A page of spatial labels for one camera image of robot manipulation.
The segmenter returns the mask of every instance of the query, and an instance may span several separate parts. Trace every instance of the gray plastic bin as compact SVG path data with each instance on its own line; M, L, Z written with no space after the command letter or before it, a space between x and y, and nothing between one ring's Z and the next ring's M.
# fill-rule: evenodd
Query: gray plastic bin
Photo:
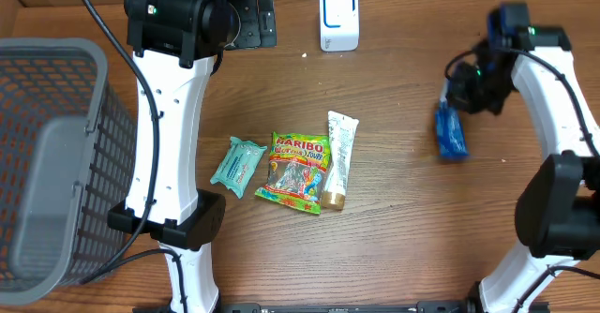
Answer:
M75 284L125 242L136 126L89 40L0 39L0 305Z

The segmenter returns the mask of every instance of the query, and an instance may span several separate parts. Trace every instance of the white tube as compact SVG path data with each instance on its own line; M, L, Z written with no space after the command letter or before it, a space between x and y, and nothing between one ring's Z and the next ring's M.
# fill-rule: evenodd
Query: white tube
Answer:
M338 112L329 112L329 146L331 167L321 197L321 206L341 210L346 201L350 158L353 153L354 135L358 120Z

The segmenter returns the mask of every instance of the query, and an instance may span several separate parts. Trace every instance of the perforated bin side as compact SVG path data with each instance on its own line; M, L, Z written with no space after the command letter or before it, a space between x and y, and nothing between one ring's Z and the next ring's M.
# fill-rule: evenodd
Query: perforated bin side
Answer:
M88 40L0 39L0 305L72 284L124 243L106 214L128 192L136 127L107 70Z

